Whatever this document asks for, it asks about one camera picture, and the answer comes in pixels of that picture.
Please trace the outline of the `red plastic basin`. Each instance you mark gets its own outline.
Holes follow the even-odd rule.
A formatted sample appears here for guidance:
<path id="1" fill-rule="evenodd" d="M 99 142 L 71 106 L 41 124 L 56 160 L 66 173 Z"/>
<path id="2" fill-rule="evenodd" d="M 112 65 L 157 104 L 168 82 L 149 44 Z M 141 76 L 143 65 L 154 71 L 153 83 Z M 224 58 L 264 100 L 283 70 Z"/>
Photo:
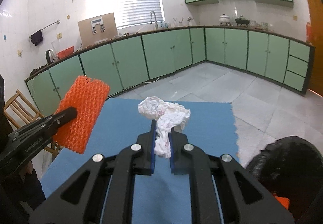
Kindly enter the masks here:
<path id="1" fill-rule="evenodd" d="M 67 56 L 70 56 L 74 53 L 74 46 L 71 46 L 69 48 L 66 48 L 60 52 L 57 53 L 57 56 L 58 56 L 58 59 L 61 60 L 61 59 L 64 59 L 65 57 Z"/>

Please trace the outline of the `white ceramic pot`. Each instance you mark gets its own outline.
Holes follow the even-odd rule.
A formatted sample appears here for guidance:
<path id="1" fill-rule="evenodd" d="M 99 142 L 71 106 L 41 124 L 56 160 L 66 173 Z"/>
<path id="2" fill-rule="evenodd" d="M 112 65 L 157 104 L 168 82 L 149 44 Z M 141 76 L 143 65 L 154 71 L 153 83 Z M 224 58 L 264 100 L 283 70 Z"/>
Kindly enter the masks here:
<path id="1" fill-rule="evenodd" d="M 231 19 L 229 16 L 227 16 L 226 14 L 222 14 L 219 17 L 219 24 L 221 26 L 231 26 Z"/>

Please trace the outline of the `brown cardboard box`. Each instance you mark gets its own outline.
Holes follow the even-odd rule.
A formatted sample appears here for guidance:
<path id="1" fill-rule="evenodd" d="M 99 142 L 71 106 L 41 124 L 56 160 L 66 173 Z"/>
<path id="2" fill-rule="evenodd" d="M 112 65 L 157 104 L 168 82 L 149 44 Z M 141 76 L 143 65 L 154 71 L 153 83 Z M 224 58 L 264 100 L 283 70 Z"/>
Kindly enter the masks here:
<path id="1" fill-rule="evenodd" d="M 109 41 L 118 35 L 113 13 L 79 21 L 78 28 L 83 48 Z"/>

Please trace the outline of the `brown wooden door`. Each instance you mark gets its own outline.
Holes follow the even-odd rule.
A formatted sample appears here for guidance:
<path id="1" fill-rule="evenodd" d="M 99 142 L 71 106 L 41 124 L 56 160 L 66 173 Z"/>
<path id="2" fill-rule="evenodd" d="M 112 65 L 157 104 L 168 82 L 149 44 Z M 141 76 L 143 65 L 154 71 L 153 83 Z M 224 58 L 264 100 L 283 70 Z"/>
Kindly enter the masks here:
<path id="1" fill-rule="evenodd" d="M 310 42 L 315 47 L 313 68 L 311 72 L 309 89 L 322 96 L 322 1 L 307 0 L 311 35 Z"/>

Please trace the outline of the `green lower kitchen cabinets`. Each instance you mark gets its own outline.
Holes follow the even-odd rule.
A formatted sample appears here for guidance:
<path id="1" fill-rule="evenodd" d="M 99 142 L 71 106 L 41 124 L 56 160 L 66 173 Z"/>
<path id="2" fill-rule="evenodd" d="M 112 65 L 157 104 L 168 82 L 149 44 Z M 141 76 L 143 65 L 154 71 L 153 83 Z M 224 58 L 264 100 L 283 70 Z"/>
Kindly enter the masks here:
<path id="1" fill-rule="evenodd" d="M 25 84 L 37 108 L 54 113 L 78 76 L 99 79 L 111 95 L 201 62 L 262 77 L 304 95 L 315 49 L 294 38 L 238 27 L 180 27 L 120 37 L 35 71 Z"/>

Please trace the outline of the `dark hanging towel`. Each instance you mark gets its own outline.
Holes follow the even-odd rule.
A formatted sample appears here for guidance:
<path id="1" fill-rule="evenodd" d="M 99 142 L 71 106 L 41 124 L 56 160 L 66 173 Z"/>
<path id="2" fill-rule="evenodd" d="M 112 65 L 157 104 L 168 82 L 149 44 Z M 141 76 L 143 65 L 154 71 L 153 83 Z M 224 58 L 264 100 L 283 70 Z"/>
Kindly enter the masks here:
<path id="1" fill-rule="evenodd" d="M 38 46 L 43 42 L 42 30 L 38 30 L 30 36 L 33 45 Z"/>

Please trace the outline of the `steel electric kettle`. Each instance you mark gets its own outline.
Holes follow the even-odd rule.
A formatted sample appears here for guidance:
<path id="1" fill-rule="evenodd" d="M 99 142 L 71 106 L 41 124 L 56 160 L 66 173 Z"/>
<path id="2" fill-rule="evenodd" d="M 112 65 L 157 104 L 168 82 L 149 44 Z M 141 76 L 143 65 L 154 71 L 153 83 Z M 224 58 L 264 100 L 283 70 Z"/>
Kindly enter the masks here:
<path id="1" fill-rule="evenodd" d="M 48 49 L 45 53 L 45 58 L 46 58 L 47 64 L 54 63 L 56 61 L 56 54 L 54 53 L 54 50 Z"/>

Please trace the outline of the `orange foam net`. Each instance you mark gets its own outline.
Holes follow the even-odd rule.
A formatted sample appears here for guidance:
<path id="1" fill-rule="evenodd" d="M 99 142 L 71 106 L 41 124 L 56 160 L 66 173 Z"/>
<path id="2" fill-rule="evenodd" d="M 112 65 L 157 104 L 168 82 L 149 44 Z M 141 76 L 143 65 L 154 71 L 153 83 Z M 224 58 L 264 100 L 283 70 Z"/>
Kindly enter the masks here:
<path id="1" fill-rule="evenodd" d="M 83 154 L 109 91 L 110 86 L 99 79 L 78 76 L 56 110 L 59 113 L 74 107 L 76 118 L 60 127 L 53 140 L 62 147 Z"/>
<path id="2" fill-rule="evenodd" d="M 276 195 L 274 197 L 284 208 L 289 210 L 290 200 L 288 198 L 279 197 L 279 196 L 276 196 Z"/>

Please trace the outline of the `white paper towel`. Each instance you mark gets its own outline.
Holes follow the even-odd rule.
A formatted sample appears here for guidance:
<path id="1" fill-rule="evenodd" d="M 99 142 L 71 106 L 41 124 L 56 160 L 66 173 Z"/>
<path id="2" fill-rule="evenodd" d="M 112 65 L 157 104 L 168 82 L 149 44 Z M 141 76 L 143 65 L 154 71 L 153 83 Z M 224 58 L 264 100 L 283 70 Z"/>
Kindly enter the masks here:
<path id="1" fill-rule="evenodd" d="M 138 112 L 156 121 L 154 153 L 165 159 L 171 158 L 169 133 L 173 128 L 181 133 L 190 119 L 191 111 L 178 103 L 151 96 L 139 103 Z"/>

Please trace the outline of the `steel sink faucet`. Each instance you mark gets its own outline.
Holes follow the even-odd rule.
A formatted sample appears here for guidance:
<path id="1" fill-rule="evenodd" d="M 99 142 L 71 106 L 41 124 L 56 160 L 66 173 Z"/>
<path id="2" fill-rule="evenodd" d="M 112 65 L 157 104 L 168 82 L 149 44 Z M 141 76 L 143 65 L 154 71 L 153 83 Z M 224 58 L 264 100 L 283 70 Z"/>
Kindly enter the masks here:
<path id="1" fill-rule="evenodd" d="M 154 29 L 158 30 L 158 23 L 157 23 L 157 17 L 156 17 L 155 11 L 150 12 L 150 22 L 149 22 L 149 24 L 150 25 L 154 24 Z"/>

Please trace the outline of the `wooden chair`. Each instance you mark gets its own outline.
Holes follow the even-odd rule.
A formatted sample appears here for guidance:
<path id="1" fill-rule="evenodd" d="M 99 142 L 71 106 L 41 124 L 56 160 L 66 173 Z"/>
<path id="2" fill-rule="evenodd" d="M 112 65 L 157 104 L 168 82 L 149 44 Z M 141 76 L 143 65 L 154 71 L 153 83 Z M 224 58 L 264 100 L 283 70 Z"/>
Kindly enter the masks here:
<path id="1" fill-rule="evenodd" d="M 3 111 L 5 117 L 15 129 L 44 118 L 44 115 L 18 89 L 7 100 Z"/>

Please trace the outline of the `black wok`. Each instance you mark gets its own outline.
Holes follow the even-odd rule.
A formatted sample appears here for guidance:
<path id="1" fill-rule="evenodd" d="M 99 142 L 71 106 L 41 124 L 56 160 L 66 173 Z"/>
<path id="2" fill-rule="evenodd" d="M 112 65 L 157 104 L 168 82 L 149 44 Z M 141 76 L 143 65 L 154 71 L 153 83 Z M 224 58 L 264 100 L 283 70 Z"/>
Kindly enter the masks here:
<path id="1" fill-rule="evenodd" d="M 238 27 L 248 27 L 250 25 L 250 20 L 247 20 L 243 16 L 235 18 L 235 23 Z"/>

